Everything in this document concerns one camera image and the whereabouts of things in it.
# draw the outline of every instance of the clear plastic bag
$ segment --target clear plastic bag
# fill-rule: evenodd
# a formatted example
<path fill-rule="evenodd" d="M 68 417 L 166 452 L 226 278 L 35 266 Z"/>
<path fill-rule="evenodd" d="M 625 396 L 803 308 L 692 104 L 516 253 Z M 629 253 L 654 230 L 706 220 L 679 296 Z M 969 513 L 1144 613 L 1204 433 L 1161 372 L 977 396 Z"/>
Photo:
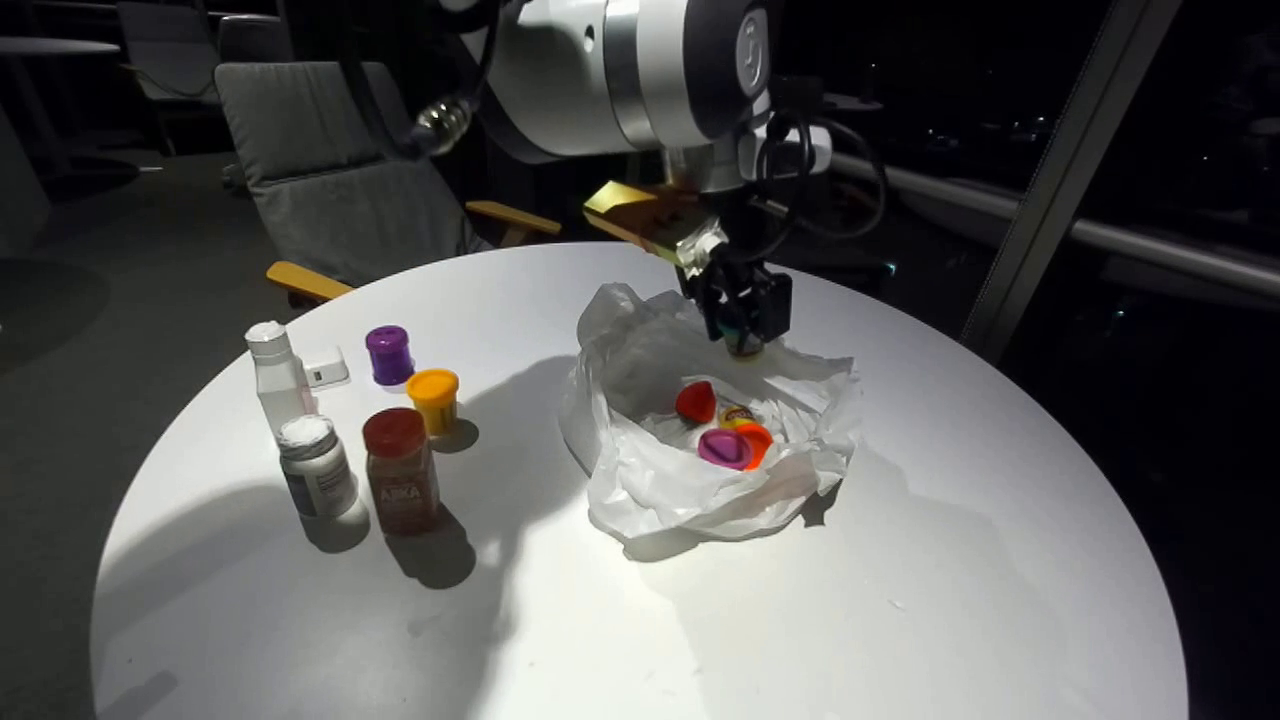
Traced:
<path fill-rule="evenodd" d="M 768 343 L 733 362 L 675 293 L 638 301 L 607 286 L 581 318 L 581 363 L 559 414 L 570 456 L 593 471 L 593 522 L 614 542 L 765 535 L 811 493 L 832 493 L 855 452 L 853 362 Z M 770 433 L 755 471 L 706 463 L 671 417 L 671 396 L 706 381 Z"/>

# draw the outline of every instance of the floor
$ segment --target floor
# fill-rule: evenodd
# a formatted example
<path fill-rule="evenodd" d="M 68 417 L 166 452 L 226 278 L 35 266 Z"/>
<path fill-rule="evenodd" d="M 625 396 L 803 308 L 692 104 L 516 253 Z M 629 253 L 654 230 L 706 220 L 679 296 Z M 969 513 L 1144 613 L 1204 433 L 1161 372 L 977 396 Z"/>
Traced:
<path fill-rule="evenodd" d="M 166 162 L 65 204 L 31 256 L 0 266 L 0 720 L 93 717 L 86 607 L 117 503 L 162 426 L 245 349 L 239 333 L 293 318 L 260 280 L 263 230 L 220 189 L 220 163 Z M 891 260 L 878 296 L 943 333 L 958 328 L 988 256 L 916 217 L 855 249 L 786 249 L 786 266 L 862 289 L 878 268 L 868 260 Z M 1195 720 L 1280 717 L 1269 679 L 1280 668 L 1269 571 L 1280 503 L 1262 463 L 1280 404 L 1270 318 L 1079 278 L 1063 289 L 1057 308 L 1036 308 L 1010 376 L 1144 525 L 1179 613 Z"/>

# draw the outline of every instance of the white round table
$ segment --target white round table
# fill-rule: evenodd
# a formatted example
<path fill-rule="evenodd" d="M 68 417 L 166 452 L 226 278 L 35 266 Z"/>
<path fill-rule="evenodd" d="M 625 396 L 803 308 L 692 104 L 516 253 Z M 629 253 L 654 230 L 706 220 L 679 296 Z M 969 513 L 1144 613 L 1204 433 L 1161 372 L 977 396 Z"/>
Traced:
<path fill-rule="evenodd" d="M 556 401 L 600 286 L 671 293 L 619 243 L 427 266 L 293 326 L 339 349 L 349 456 L 402 404 L 363 333 L 462 376 L 478 440 L 437 456 L 466 580 L 420 585 L 380 527 L 300 532 L 239 356 L 161 436 L 101 559 L 93 679 L 125 717 L 1179 720 L 1185 654 L 1098 468 L 948 337 L 794 272 L 793 349 L 855 356 L 858 456 L 825 525 L 638 565 L 586 525 Z"/>

